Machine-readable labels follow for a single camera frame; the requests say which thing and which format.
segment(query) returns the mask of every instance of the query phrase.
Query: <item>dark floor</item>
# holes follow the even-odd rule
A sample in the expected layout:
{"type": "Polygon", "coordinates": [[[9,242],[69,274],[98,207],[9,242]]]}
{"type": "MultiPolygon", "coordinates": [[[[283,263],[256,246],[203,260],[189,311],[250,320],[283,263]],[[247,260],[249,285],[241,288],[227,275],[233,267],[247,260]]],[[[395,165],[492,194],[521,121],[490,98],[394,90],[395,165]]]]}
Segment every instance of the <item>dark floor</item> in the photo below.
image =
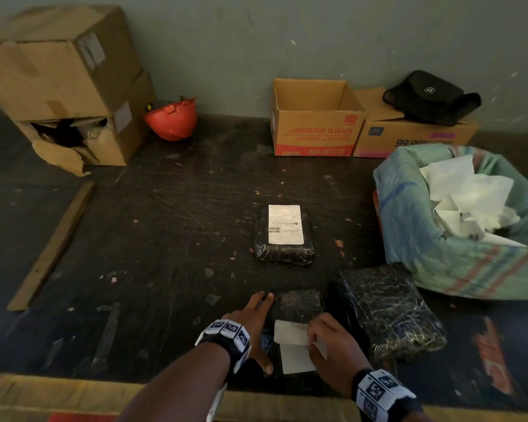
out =
{"type": "MultiPolygon", "coordinates": [[[[528,177],[528,135],[480,133],[473,144],[504,154],[528,177]]],[[[46,165],[0,116],[0,371],[147,382],[253,291],[323,290],[342,268],[382,264],[371,199],[381,160],[275,157],[270,145],[265,119],[208,116],[189,141],[150,137],[129,167],[90,168],[99,189],[69,247],[30,309],[14,314],[7,303],[82,179],[46,165]],[[266,204],[308,209],[317,254],[310,267],[255,260],[253,225],[266,204]],[[214,305],[209,294],[220,297],[214,305]]],[[[528,410],[528,302],[423,295],[449,343],[399,363],[404,383],[427,404],[528,410]],[[511,396],[484,373],[473,339],[484,316],[501,334],[511,396]]],[[[330,393],[314,374],[264,379],[251,364],[243,372],[233,388],[330,393]]]]}

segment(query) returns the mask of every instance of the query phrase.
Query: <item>black bag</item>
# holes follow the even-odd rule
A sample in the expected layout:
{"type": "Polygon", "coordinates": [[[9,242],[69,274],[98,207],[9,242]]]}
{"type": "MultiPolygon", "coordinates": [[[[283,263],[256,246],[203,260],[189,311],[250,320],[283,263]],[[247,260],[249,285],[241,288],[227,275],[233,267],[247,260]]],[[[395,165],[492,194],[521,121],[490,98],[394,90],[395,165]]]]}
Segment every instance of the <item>black bag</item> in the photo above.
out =
{"type": "Polygon", "coordinates": [[[386,91],[383,101],[410,120],[450,127],[481,106],[478,93],[464,94],[459,87],[420,70],[386,91]]]}

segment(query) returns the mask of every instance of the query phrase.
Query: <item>person's right hand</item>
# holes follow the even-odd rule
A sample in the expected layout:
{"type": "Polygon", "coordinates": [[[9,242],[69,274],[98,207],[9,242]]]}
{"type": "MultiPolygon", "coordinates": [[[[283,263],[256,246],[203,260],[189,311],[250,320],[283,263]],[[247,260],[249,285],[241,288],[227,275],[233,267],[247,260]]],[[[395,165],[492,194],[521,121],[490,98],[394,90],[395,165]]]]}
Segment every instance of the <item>person's right hand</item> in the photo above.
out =
{"type": "Polygon", "coordinates": [[[309,345],[309,357],[321,379],[346,398],[352,395],[352,379],[362,369],[372,365],[352,335],[329,313],[323,313],[309,323],[309,343],[320,338],[326,345],[326,360],[314,345],[309,345]]]}

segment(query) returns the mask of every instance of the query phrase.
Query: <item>label on box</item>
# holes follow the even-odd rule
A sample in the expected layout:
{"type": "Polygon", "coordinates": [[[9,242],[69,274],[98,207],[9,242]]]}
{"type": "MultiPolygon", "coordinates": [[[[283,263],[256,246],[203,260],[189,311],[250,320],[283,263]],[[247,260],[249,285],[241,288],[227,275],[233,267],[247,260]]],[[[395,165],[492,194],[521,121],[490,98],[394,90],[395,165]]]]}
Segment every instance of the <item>label on box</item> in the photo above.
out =
{"type": "Polygon", "coordinates": [[[132,119],[133,114],[131,113],[131,108],[129,107],[129,102],[127,101],[114,114],[115,131],[117,133],[122,131],[124,128],[127,127],[127,125],[131,122],[132,119]]]}
{"type": "Polygon", "coordinates": [[[385,127],[370,127],[368,134],[371,136],[381,136],[383,134],[384,128],[385,127]]]}
{"type": "Polygon", "coordinates": [[[268,242],[270,244],[303,244],[299,206],[268,205],[268,242]]]}
{"type": "Polygon", "coordinates": [[[90,33],[82,37],[78,40],[78,46],[91,70],[95,69],[106,58],[96,33],[90,33]]]}

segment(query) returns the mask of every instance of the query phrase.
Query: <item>box flap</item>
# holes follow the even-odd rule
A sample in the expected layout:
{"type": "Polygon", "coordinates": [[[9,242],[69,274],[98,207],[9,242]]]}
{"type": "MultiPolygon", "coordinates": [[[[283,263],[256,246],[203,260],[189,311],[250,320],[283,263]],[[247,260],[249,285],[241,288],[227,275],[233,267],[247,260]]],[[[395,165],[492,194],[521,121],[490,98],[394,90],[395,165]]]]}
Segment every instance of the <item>box flap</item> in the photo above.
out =
{"type": "Polygon", "coordinates": [[[366,119],[370,121],[395,120],[404,118],[405,114],[383,101],[385,87],[356,90],[354,94],[366,110],[366,119]]]}
{"type": "Polygon", "coordinates": [[[118,6],[38,6],[0,22],[0,42],[72,40],[118,6]]]}
{"type": "Polygon", "coordinates": [[[80,177],[90,174],[89,171],[82,172],[84,162],[74,149],[45,141],[33,141],[31,146],[33,146],[35,153],[49,164],[58,166],[80,177]]]}

